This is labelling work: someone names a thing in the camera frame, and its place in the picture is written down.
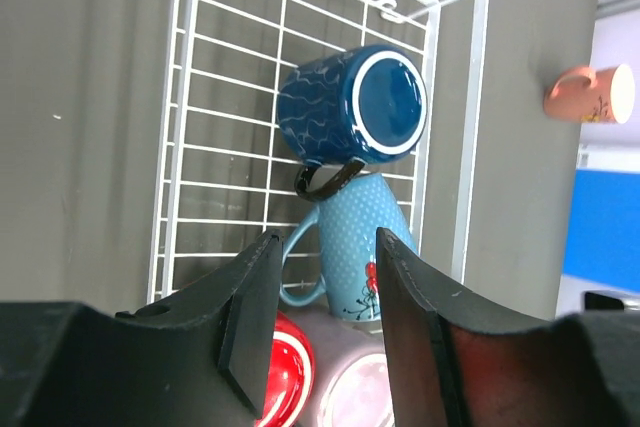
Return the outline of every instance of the mug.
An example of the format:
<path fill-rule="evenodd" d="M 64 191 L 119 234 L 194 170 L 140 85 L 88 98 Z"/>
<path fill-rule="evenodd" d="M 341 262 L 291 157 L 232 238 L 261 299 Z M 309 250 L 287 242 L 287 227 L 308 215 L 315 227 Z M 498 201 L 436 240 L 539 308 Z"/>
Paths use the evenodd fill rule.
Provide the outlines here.
<path fill-rule="evenodd" d="M 321 201 L 365 164 L 407 155 L 424 130 L 427 95 L 420 73 L 401 50 L 369 45 L 296 68 L 280 89 L 276 116 L 287 145 L 304 162 L 296 192 Z M 309 191 L 325 164 L 343 167 Z"/>
<path fill-rule="evenodd" d="M 290 427 L 311 394 L 315 359 L 309 339 L 278 312 L 273 332 L 264 415 L 255 427 Z"/>
<path fill-rule="evenodd" d="M 548 90 L 544 111 L 559 120 L 624 124 L 634 98 L 633 72 L 627 64 L 598 72 L 579 66 L 563 73 Z"/>
<path fill-rule="evenodd" d="M 313 225 L 320 235 L 322 270 L 313 289 L 295 296 L 280 285 L 280 298 L 294 307 L 327 294 L 331 313 L 354 322 L 378 320 L 376 229 L 386 227 L 417 252 L 396 198 L 381 174 L 356 177 L 344 189 L 314 205 L 286 240 L 283 259 Z"/>
<path fill-rule="evenodd" d="M 350 328 L 320 308 L 289 315 L 316 353 L 316 378 L 300 424 L 391 426 L 393 406 L 384 342 Z"/>

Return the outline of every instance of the red mug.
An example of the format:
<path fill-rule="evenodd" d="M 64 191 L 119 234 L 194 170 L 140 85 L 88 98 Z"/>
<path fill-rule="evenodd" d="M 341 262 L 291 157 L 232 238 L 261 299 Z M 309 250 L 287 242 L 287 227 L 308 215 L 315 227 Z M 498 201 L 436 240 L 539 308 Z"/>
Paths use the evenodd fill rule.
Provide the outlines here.
<path fill-rule="evenodd" d="M 292 426 L 309 398 L 314 373 L 315 360 L 309 339 L 296 324 L 278 312 L 264 414 L 255 427 Z"/>

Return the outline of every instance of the red flower design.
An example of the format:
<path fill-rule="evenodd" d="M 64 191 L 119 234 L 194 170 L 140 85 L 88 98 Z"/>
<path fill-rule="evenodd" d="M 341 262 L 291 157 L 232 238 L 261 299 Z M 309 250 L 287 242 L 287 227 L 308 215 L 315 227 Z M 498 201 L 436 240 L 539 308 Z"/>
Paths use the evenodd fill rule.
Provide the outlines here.
<path fill-rule="evenodd" d="M 365 273 L 367 274 L 367 289 L 371 292 L 378 293 L 378 278 L 376 277 L 376 263 L 369 262 L 365 268 Z"/>

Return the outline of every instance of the dish rack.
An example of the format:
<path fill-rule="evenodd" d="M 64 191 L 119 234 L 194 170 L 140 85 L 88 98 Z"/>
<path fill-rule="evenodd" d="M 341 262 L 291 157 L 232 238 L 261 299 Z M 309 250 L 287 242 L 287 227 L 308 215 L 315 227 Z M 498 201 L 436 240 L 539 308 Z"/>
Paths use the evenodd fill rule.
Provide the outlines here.
<path fill-rule="evenodd" d="M 422 248 L 441 12 L 461 0 L 172 0 L 147 300 L 234 257 L 262 231 L 285 235 L 309 205 L 292 183 L 299 161 L 275 123 L 296 65 L 389 43 L 419 67 L 429 112 L 411 155 L 377 166 Z M 489 0 L 473 0 L 452 276 L 464 281 Z M 313 285 L 318 246 L 293 252 L 288 287 Z"/>

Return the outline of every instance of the pink mug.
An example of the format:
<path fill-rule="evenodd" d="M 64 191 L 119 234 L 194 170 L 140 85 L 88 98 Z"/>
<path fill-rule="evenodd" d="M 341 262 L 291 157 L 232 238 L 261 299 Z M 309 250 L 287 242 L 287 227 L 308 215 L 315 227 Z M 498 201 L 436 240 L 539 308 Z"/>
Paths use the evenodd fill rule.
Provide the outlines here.
<path fill-rule="evenodd" d="M 300 414 L 304 427 L 391 427 L 394 422 L 384 342 L 319 306 L 288 315 L 313 347 L 316 375 Z"/>
<path fill-rule="evenodd" d="M 544 111 L 559 120 L 624 124 L 634 99 L 635 82 L 627 64 L 598 72 L 584 65 L 558 77 L 545 95 Z"/>

